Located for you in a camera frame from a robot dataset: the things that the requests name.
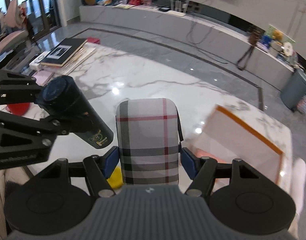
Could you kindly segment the plaid fabric pouch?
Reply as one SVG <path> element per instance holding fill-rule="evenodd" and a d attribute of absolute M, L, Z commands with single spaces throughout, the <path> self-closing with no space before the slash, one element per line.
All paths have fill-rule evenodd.
<path fill-rule="evenodd" d="M 124 183 L 177 185 L 183 135 L 175 103 L 166 98 L 127 100 L 115 119 Z"/>

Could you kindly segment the dark Clear shampoo bottle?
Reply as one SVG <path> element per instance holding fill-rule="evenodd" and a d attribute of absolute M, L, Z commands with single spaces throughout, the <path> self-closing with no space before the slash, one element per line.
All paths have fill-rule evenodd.
<path fill-rule="evenodd" d="M 113 131 L 70 76 L 51 80 L 41 90 L 36 103 L 49 114 L 51 121 L 60 123 L 62 131 L 74 133 L 96 149 L 105 148 L 113 141 Z"/>

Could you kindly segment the yellow tape roll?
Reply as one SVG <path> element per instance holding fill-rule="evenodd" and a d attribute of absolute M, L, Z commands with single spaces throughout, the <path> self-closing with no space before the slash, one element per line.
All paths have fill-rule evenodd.
<path fill-rule="evenodd" d="M 110 177 L 107 179 L 107 182 L 114 190 L 120 189 L 124 185 L 121 167 L 117 166 L 114 169 Z"/>

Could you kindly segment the red object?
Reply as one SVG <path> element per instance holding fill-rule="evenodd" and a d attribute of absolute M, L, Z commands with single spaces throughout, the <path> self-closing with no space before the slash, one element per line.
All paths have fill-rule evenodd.
<path fill-rule="evenodd" d="M 17 116 L 23 116 L 29 110 L 29 108 L 29 102 L 7 104 L 8 111 Z"/>

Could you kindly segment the orange rimmed storage box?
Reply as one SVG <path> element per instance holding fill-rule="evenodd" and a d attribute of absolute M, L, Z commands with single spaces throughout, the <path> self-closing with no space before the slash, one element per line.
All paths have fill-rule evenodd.
<path fill-rule="evenodd" d="M 217 105 L 189 149 L 197 157 L 220 164 L 242 159 L 277 185 L 281 185 L 283 151 L 241 118 Z"/>

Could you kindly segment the pink flat case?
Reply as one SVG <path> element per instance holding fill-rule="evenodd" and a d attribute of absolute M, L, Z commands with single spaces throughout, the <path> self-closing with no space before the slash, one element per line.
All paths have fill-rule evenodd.
<path fill-rule="evenodd" d="M 40 70 L 38 72 L 35 72 L 35 74 L 33 74 L 32 77 L 35 79 L 37 85 L 44 86 L 51 80 L 53 76 L 54 76 L 53 72 Z"/>

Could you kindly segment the white power strip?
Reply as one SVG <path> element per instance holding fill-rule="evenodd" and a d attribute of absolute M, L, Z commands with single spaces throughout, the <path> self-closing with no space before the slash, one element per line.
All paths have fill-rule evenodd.
<path fill-rule="evenodd" d="M 32 60 L 30 63 L 29 63 L 29 67 L 32 69 L 32 70 L 36 70 L 36 71 L 39 71 L 42 69 L 41 67 L 41 61 L 46 57 L 46 55 L 48 55 L 50 53 L 50 51 L 44 51 L 42 52 L 41 54 L 39 54 L 34 60 Z"/>

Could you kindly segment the black cover book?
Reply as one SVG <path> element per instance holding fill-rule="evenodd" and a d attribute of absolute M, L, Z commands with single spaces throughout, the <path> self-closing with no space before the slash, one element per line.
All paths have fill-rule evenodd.
<path fill-rule="evenodd" d="M 87 42 L 85 38 L 65 38 L 40 62 L 42 66 L 63 67 Z"/>

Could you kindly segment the beige large book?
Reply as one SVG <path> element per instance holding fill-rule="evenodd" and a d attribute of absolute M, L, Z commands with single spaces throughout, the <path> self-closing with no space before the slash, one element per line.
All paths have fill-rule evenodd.
<path fill-rule="evenodd" d="M 69 75 L 73 72 L 80 64 L 86 61 L 95 53 L 95 48 L 90 46 L 84 46 L 81 48 L 73 57 L 61 68 L 50 67 L 51 72 L 56 75 Z"/>

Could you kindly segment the pink office chair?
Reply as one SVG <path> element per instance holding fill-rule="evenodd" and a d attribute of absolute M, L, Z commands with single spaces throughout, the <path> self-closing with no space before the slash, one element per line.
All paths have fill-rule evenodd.
<path fill-rule="evenodd" d="M 14 50 L 28 39 L 26 12 L 18 0 L 11 0 L 5 13 L 0 10 L 0 27 L 0 54 Z"/>

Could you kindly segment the pink handbag on floor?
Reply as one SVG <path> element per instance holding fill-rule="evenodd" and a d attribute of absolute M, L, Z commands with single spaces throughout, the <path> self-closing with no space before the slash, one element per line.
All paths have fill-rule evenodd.
<path fill-rule="evenodd" d="M 301 114 L 306 114 L 306 94 L 301 98 L 299 103 L 297 103 L 297 111 Z"/>

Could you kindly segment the grey trash bin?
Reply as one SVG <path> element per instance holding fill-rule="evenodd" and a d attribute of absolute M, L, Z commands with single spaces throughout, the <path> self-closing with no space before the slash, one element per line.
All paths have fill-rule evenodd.
<path fill-rule="evenodd" d="M 284 105 L 293 111 L 305 94 L 306 74 L 301 69 L 297 69 L 282 89 L 280 98 Z"/>

